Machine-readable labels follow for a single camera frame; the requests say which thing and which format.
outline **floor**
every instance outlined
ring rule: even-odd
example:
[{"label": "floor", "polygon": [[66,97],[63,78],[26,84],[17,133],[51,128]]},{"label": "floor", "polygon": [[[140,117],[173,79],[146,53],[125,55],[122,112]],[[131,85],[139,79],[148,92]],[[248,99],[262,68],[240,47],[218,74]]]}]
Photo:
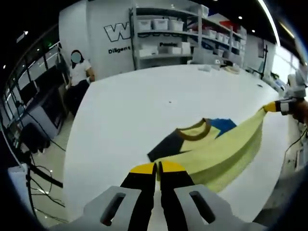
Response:
[{"label": "floor", "polygon": [[[71,126],[73,124],[73,116],[69,114],[66,121],[63,124],[60,134],[53,140],[64,149],[66,148]],[[289,119],[289,135],[290,144],[296,140],[300,135],[298,124],[291,117]],[[300,173],[295,171],[295,158],[296,150],[299,148],[300,143],[295,144],[285,155],[285,161],[282,167],[280,178],[275,186],[275,189],[264,206],[264,209],[260,212],[255,222],[269,226],[277,219],[277,217],[283,211],[283,206],[289,200],[295,187],[298,185]],[[65,153],[59,149],[55,144],[45,150],[44,153],[38,153],[34,155],[34,161],[37,166],[44,166],[47,170],[46,173],[50,174],[52,170],[52,177],[63,182],[63,167],[64,167]],[[40,178],[39,176],[32,173],[32,178],[37,181],[44,191],[50,190],[50,184]],[[34,207],[37,209],[37,216],[39,221],[45,227],[51,227],[59,223],[67,222],[65,214],[65,208],[52,202],[48,197],[41,195],[38,191],[39,187],[32,181],[31,182],[33,195]],[[53,185],[49,195],[56,199],[57,202],[63,203],[62,201],[62,189]]]}]

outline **ceiling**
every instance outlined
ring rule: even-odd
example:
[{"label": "ceiling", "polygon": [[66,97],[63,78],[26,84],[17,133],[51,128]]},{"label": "ceiling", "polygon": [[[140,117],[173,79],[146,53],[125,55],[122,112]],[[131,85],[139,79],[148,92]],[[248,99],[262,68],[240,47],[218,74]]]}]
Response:
[{"label": "ceiling", "polygon": [[[231,21],[242,25],[255,36],[276,43],[269,21],[257,0],[194,0],[203,3],[210,9],[214,9]],[[1,76],[10,74],[16,62],[26,49],[37,40],[48,28],[58,22],[59,12],[65,7],[77,2],[77,0],[28,0],[28,1],[6,1],[6,8],[1,9],[2,48],[0,66],[6,65],[4,70],[0,68]],[[295,26],[297,32],[303,39],[308,39],[304,34],[302,18],[306,15],[306,6],[303,0],[288,1],[267,0],[270,12],[275,18],[288,19]],[[278,34],[282,46],[296,54],[293,39],[285,32],[275,19]],[[16,44],[16,39],[23,33],[29,31],[25,39]]]}]

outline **t-shirt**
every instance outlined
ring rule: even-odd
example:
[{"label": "t-shirt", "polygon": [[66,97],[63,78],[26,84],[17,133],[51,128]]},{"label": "t-shirt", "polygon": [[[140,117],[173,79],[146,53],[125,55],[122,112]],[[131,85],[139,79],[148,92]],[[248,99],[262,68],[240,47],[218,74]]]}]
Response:
[{"label": "t-shirt", "polygon": [[73,69],[70,67],[70,76],[72,78],[72,86],[76,86],[80,81],[87,79],[86,70],[91,68],[91,64],[88,60],[84,60],[82,63],[76,64]]},{"label": "t-shirt", "polygon": [[230,119],[202,119],[189,128],[177,128],[148,153],[150,161],[205,146],[236,127]]}]

